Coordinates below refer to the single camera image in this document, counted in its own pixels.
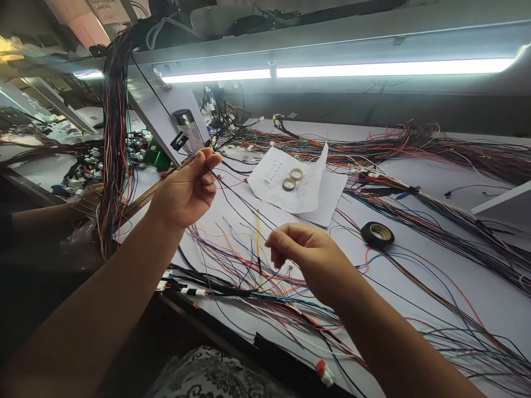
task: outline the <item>wrist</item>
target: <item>wrist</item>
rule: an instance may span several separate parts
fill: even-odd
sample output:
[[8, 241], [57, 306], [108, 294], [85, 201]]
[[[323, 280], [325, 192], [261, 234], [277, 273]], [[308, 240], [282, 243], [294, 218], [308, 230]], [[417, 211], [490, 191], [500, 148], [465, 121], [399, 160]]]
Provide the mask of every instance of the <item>wrist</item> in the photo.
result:
[[175, 224], [170, 218], [165, 217], [163, 214], [152, 210], [151, 208], [148, 209], [143, 220], [149, 222], [159, 233], [171, 234], [179, 238], [184, 235], [184, 230], [186, 229]]

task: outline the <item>person's right hand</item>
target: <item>person's right hand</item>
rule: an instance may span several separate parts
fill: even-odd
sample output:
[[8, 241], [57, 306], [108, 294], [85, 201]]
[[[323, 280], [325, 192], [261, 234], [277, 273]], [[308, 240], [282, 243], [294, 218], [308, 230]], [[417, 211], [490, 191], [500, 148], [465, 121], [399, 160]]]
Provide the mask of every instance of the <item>person's right hand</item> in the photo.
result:
[[287, 259], [303, 272], [308, 287], [323, 304], [336, 307], [361, 276], [324, 231], [303, 224], [285, 224], [269, 235], [271, 261], [279, 269]]

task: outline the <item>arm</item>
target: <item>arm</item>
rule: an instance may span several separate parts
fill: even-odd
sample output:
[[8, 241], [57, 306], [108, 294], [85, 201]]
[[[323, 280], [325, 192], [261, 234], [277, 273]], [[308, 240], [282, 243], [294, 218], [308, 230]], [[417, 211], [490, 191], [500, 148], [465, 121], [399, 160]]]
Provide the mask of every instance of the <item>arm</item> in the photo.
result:
[[1, 392], [7, 397], [83, 397], [97, 389], [152, 297], [184, 229], [209, 209], [216, 192], [209, 169], [220, 162], [210, 148], [203, 149], [161, 184], [147, 214], [118, 251], [8, 364]]
[[18, 234], [23, 234], [94, 213], [102, 190], [103, 184], [91, 185], [78, 201], [15, 213], [12, 215], [13, 227]]
[[287, 224], [265, 244], [276, 268], [286, 259], [300, 266], [315, 297], [341, 318], [386, 396], [484, 397], [376, 293], [323, 231]]

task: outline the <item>person's left hand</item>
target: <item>person's left hand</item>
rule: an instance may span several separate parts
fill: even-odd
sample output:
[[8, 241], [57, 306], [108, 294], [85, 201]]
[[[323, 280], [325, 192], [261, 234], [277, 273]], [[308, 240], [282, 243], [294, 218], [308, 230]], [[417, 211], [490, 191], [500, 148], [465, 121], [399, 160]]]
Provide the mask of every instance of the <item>person's left hand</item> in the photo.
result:
[[72, 208], [91, 216], [96, 211], [96, 208], [101, 203], [101, 195], [103, 193], [103, 183], [89, 185], [81, 197], [72, 203]]
[[148, 213], [170, 228], [184, 229], [199, 220], [216, 195], [216, 178], [210, 170], [221, 163], [221, 155], [203, 148], [185, 161], [157, 188]]

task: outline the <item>patterned fabric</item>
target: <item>patterned fabric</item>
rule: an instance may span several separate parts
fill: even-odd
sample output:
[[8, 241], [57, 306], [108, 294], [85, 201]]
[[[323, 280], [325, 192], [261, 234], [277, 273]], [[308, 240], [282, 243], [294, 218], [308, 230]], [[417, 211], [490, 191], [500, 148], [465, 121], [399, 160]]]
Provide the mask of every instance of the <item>patterned fabric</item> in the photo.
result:
[[145, 398], [292, 397], [239, 360], [203, 345], [170, 360]]

